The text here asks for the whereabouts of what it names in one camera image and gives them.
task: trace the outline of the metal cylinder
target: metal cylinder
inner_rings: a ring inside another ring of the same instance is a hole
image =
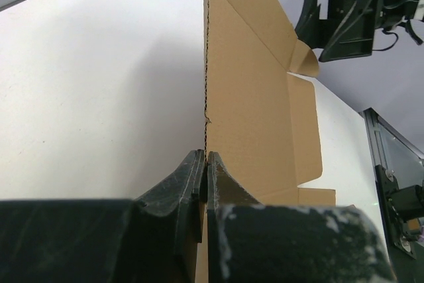
[[[421,186],[401,189],[392,194],[390,199],[394,209],[404,221],[424,216],[424,198]]]

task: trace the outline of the robotic arm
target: robotic arm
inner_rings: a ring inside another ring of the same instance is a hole
[[[309,47],[323,49],[321,62],[389,50],[399,38],[394,32],[396,27],[403,27],[418,45],[423,44],[412,29],[411,20],[424,22],[424,0],[329,0],[327,19],[319,18],[320,9],[317,0],[304,0],[295,30]],[[377,29],[395,35],[395,42],[385,49],[374,50]]]

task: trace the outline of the cardboard box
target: cardboard box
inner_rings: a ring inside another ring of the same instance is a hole
[[[205,149],[263,204],[335,205],[334,190],[297,187],[322,173],[315,90],[295,75],[318,75],[314,53],[278,0],[204,0],[204,7]]]

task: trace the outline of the white tabletop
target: white tabletop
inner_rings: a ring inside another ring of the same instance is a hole
[[[313,80],[323,175],[382,232],[363,119]],[[203,0],[0,12],[0,198],[134,198],[203,148]]]

